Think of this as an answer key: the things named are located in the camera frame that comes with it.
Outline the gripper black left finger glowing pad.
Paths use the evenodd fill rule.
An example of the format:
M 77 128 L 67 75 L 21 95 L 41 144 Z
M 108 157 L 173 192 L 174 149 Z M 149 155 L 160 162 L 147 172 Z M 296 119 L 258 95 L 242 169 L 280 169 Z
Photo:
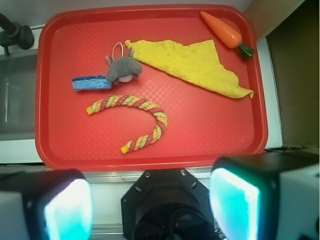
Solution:
M 93 219 L 92 186 L 78 170 L 0 175 L 2 240 L 87 240 Z

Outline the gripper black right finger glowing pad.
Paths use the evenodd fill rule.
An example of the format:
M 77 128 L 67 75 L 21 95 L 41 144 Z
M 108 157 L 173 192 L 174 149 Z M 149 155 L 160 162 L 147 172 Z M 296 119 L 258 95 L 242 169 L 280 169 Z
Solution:
M 209 203 L 228 240 L 317 240 L 320 156 L 303 150 L 222 156 L 211 169 Z

